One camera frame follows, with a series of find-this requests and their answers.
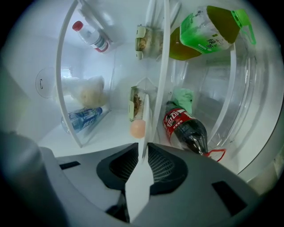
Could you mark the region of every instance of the egg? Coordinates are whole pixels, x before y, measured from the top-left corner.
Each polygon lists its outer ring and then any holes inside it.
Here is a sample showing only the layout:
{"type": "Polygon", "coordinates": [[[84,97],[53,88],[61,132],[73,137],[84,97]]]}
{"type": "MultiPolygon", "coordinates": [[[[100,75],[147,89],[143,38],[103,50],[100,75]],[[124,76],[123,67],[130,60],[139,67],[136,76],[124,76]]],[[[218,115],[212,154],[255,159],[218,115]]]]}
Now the egg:
{"type": "Polygon", "coordinates": [[[135,120],[131,123],[130,134],[136,138],[141,139],[145,136],[146,122],[144,120],[135,120]]]}

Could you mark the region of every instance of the green label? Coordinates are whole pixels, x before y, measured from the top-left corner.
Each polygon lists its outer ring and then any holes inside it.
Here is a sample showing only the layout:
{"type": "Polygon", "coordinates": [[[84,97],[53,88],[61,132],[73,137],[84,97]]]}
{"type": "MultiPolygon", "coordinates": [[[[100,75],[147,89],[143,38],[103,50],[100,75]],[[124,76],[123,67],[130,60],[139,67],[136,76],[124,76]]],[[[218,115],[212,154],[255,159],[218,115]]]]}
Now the green label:
{"type": "Polygon", "coordinates": [[[221,36],[207,14],[207,7],[198,7],[181,23],[180,41],[202,54],[226,50],[230,44],[221,36]]]}

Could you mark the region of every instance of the cola bottle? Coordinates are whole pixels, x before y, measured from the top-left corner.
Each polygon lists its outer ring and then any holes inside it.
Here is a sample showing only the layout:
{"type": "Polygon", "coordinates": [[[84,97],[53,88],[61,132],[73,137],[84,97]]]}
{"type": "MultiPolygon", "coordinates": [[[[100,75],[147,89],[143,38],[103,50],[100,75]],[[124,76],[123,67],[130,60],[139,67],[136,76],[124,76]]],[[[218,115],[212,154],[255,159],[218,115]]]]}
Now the cola bottle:
{"type": "Polygon", "coordinates": [[[205,156],[208,154],[204,125],[172,101],[166,104],[163,125],[173,147],[205,156]]]}

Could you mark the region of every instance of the large green tea bottle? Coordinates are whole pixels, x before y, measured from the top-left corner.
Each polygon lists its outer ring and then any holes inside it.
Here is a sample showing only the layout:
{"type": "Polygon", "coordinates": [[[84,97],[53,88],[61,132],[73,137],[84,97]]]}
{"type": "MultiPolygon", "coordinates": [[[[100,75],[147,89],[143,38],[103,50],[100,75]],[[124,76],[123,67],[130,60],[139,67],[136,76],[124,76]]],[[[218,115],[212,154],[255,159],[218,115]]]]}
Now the large green tea bottle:
{"type": "Polygon", "coordinates": [[[228,49],[240,29],[249,27],[251,43],[256,44],[248,15],[243,9],[230,11],[214,6],[198,7],[170,36],[170,58],[188,60],[201,54],[228,49]]]}

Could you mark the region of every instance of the yellow-green liquid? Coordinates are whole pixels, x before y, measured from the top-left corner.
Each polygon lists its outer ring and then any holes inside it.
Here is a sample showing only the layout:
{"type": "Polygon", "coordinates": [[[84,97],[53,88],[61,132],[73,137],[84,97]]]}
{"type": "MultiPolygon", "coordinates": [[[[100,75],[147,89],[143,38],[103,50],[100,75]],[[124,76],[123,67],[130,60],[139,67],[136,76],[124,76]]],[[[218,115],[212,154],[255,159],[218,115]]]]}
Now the yellow-green liquid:
{"type": "MultiPolygon", "coordinates": [[[[207,14],[224,39],[228,43],[234,43],[240,28],[234,20],[231,11],[214,6],[207,6],[207,14]]],[[[178,27],[170,35],[170,58],[184,61],[202,54],[195,49],[184,46],[179,37],[180,28],[178,27]]]]}

